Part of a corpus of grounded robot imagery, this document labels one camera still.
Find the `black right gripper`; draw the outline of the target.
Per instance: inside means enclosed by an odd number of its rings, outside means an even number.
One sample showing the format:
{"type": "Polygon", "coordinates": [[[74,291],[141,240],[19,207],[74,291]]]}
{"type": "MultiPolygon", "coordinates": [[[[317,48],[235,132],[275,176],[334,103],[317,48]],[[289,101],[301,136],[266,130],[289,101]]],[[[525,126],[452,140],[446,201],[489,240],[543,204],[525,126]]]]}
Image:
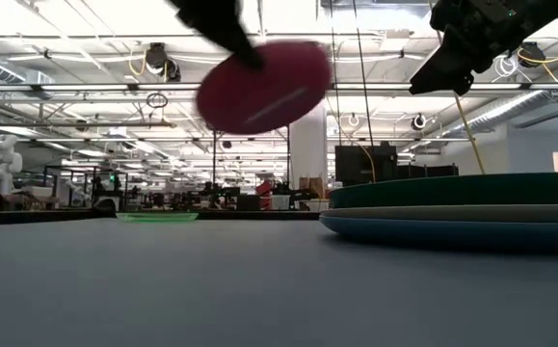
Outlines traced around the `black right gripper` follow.
{"type": "Polygon", "coordinates": [[[411,94],[463,95],[497,55],[558,20],[558,0],[438,0],[430,25],[442,44],[410,80],[411,94]]]}

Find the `magenta plastic plate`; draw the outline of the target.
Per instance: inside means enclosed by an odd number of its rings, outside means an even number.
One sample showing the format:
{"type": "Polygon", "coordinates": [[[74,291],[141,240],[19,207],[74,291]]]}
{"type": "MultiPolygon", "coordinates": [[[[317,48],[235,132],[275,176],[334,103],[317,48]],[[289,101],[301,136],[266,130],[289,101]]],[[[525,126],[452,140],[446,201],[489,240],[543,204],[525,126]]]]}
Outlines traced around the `magenta plastic plate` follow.
{"type": "Polygon", "coordinates": [[[254,135],[300,119],[315,108],[331,85],[327,51],[312,41],[271,41],[255,52],[260,70],[230,56],[208,72],[199,85],[199,115],[215,130],[254,135]]]}

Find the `dark green plastic plate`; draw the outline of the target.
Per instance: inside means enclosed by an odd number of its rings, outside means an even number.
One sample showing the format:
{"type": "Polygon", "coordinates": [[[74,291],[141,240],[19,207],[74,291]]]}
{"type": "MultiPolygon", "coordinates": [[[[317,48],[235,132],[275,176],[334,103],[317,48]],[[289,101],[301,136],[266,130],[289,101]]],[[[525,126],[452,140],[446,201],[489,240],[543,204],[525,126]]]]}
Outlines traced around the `dark green plastic plate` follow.
{"type": "Polygon", "coordinates": [[[333,190],[332,208],[558,204],[558,173],[504,173],[426,177],[333,190]]]}

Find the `grey plastic plate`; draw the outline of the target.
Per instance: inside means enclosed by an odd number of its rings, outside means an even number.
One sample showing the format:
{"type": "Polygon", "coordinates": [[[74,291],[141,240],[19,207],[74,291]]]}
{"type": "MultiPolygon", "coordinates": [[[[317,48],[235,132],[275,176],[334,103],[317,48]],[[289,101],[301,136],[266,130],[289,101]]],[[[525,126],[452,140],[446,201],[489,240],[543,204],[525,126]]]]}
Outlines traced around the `grey plastic plate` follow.
{"type": "Polygon", "coordinates": [[[329,209],[322,217],[416,221],[558,223],[558,204],[384,206],[329,209]]]}

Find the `light green plastic plate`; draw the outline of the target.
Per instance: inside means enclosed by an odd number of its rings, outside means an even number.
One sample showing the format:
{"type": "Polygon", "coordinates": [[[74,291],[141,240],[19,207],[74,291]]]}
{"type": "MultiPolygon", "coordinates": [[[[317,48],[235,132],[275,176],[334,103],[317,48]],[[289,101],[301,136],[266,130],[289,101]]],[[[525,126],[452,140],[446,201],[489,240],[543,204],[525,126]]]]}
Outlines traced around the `light green plastic plate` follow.
{"type": "Polygon", "coordinates": [[[198,213],[118,213],[117,218],[127,223],[180,223],[193,222],[198,218],[198,213]]]}

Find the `black partition panels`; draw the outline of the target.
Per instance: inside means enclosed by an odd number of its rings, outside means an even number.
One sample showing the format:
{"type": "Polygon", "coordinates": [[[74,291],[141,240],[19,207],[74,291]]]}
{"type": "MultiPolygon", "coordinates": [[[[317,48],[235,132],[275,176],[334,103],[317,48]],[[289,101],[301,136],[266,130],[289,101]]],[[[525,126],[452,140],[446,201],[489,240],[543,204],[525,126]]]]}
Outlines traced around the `black partition panels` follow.
{"type": "Polygon", "coordinates": [[[456,176],[459,174],[459,168],[456,165],[449,166],[417,166],[405,165],[396,168],[397,179],[411,179],[423,177],[438,177],[438,176],[456,176]]]}

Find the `black cabinet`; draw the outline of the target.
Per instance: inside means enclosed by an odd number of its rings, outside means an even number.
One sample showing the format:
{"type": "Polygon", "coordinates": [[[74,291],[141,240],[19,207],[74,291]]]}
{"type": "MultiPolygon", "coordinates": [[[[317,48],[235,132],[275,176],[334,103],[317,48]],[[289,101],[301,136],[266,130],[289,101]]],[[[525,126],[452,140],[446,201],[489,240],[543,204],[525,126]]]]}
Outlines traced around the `black cabinet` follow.
{"type": "Polygon", "coordinates": [[[396,179],[397,150],[389,142],[378,146],[336,146],[335,180],[344,186],[396,179]]]}

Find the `white building pillar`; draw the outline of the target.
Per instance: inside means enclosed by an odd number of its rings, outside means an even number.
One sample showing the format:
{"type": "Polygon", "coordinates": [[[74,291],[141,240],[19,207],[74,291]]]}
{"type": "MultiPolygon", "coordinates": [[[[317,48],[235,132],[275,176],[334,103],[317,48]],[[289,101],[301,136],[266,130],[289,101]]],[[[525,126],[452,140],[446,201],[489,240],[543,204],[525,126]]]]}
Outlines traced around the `white building pillar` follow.
{"type": "Polygon", "coordinates": [[[295,189],[303,189],[300,178],[321,177],[327,182],[327,110],[319,103],[290,125],[291,172],[295,189]]]}

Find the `blue plastic plate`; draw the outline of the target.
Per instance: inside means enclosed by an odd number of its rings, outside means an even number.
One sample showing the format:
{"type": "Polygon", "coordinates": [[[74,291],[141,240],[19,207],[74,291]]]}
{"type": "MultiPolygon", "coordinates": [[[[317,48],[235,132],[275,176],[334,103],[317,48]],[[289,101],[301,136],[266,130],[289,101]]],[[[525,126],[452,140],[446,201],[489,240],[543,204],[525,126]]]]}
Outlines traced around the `blue plastic plate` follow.
{"type": "Polygon", "coordinates": [[[409,247],[558,252],[558,223],[391,220],[322,216],[333,232],[363,242],[409,247]]]}

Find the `red object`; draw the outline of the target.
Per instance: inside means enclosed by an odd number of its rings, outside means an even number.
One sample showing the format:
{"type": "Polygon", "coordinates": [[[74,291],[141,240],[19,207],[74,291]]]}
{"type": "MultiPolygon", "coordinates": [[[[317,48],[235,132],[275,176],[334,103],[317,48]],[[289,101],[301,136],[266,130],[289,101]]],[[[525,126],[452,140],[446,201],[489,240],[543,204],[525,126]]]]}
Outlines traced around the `red object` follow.
{"type": "Polygon", "coordinates": [[[272,189],[273,182],[270,180],[264,180],[255,188],[255,192],[259,197],[259,208],[262,211],[272,208],[272,189]]]}

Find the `cardboard box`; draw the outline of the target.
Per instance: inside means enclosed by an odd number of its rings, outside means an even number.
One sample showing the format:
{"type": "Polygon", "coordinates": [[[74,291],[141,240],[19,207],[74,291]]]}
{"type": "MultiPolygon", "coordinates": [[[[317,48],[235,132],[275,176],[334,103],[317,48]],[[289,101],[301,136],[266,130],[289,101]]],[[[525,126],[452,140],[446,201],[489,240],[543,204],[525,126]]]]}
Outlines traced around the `cardboard box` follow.
{"type": "Polygon", "coordinates": [[[326,184],[321,176],[299,178],[299,189],[311,195],[313,199],[323,199],[326,195],[326,184]]]}

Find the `white robot figure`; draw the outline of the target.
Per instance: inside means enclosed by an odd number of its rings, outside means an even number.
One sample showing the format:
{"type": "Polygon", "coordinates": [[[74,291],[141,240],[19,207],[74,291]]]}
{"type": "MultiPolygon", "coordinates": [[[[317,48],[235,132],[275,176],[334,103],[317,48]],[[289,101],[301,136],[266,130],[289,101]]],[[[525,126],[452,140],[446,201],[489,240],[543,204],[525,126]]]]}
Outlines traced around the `white robot figure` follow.
{"type": "Polygon", "coordinates": [[[19,174],[23,157],[14,146],[18,142],[15,135],[0,135],[0,194],[9,195],[13,190],[13,174],[19,174]]]}

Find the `silver ventilation duct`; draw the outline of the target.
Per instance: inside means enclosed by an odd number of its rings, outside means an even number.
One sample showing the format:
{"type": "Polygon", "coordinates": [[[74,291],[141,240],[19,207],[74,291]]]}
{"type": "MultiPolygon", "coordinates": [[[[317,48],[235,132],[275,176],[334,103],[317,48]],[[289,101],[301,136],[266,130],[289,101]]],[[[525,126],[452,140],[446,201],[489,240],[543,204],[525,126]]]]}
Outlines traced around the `silver ventilation duct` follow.
{"type": "Polygon", "coordinates": [[[520,116],[527,111],[541,107],[545,101],[553,101],[553,93],[558,91],[557,82],[532,83],[529,90],[521,90],[510,98],[500,98],[465,115],[466,123],[472,130],[491,127],[505,120],[520,116]]]}

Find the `black metal frame rig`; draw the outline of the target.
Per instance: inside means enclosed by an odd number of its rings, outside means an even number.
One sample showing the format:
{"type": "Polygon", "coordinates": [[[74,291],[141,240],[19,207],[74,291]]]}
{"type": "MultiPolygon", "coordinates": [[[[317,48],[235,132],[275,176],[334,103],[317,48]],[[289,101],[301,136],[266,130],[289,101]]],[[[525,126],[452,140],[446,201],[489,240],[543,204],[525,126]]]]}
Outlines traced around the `black metal frame rig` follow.
{"type": "Polygon", "coordinates": [[[238,136],[213,130],[211,145],[215,184],[252,189],[264,180],[282,181],[290,175],[289,131],[238,136]]]}

